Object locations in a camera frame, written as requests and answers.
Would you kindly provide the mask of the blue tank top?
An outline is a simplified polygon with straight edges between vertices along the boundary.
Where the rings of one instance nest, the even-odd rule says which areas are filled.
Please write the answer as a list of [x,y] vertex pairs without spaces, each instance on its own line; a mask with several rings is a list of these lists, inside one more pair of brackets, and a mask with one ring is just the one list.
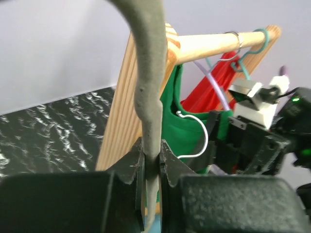
[[155,215],[152,226],[149,228],[148,233],[161,233],[161,216],[160,214]]

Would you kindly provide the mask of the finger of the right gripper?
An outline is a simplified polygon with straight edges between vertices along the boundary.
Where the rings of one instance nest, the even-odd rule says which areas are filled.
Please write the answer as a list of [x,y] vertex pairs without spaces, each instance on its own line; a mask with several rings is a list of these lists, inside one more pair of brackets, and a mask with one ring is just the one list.
[[212,110],[209,112],[205,127],[208,132],[208,144],[202,155],[187,160],[187,166],[193,171],[203,171],[212,165],[216,157],[216,142],[224,140],[228,129],[227,112]]

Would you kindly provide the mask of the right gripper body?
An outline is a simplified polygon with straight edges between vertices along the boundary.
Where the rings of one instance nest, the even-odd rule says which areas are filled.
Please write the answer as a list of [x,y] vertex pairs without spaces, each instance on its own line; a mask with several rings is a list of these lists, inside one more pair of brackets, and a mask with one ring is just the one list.
[[243,117],[229,117],[226,143],[232,149],[231,174],[277,175],[292,142]]

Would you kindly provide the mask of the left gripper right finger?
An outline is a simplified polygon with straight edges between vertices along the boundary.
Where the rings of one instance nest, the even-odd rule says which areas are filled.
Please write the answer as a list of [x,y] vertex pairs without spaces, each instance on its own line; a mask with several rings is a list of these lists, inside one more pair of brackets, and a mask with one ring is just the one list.
[[308,218],[282,179],[258,175],[201,175],[172,152],[159,155],[164,233],[305,233]]

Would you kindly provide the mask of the grey hanger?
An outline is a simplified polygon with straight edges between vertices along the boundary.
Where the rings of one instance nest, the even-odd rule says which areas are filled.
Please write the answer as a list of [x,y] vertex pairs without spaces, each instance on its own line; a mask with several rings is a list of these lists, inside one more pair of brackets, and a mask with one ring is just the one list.
[[136,42],[138,77],[134,106],[142,123],[142,137],[107,172],[108,196],[102,221],[103,233],[137,233],[144,229],[145,174],[151,172],[153,189],[162,187],[165,204],[164,230],[188,233],[192,220],[183,210],[184,184],[205,180],[177,159],[168,144],[161,140],[161,79],[166,68],[167,39],[163,3],[160,0],[115,0],[131,27]]

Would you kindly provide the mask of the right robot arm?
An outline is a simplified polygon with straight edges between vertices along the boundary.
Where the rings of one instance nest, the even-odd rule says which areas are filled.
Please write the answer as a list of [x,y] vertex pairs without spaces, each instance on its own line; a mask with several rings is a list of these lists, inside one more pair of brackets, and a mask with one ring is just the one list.
[[216,165],[228,175],[274,176],[284,156],[294,153],[294,166],[311,167],[311,90],[298,87],[288,93],[290,98],[272,125],[263,124],[242,115],[228,117],[225,139],[216,137],[220,128],[220,112],[213,111],[207,128],[211,140],[202,155],[190,158],[186,165],[198,172]]

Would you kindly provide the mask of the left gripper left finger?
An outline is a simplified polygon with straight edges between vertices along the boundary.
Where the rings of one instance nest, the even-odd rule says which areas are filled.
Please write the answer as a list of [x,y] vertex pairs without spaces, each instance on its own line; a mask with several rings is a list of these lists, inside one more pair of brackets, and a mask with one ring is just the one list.
[[3,233],[139,233],[145,158],[138,139],[106,171],[19,174],[0,183]]

